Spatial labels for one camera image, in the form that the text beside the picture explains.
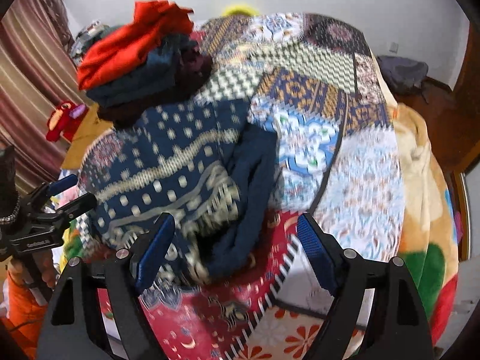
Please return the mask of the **operator hand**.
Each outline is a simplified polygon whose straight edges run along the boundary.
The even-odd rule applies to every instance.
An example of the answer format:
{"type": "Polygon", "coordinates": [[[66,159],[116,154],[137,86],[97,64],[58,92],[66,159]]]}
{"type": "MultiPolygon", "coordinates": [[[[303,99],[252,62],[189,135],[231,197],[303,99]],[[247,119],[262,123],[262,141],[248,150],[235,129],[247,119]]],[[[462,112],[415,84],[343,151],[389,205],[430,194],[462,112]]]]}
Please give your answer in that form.
{"type": "MultiPolygon", "coordinates": [[[[51,250],[42,250],[31,255],[33,265],[41,274],[42,281],[53,289],[56,284],[57,271],[53,264],[53,257],[51,250]]],[[[12,258],[7,264],[7,272],[10,278],[18,286],[25,286],[27,280],[32,279],[32,267],[26,267],[24,263],[18,259],[12,258]]]]}

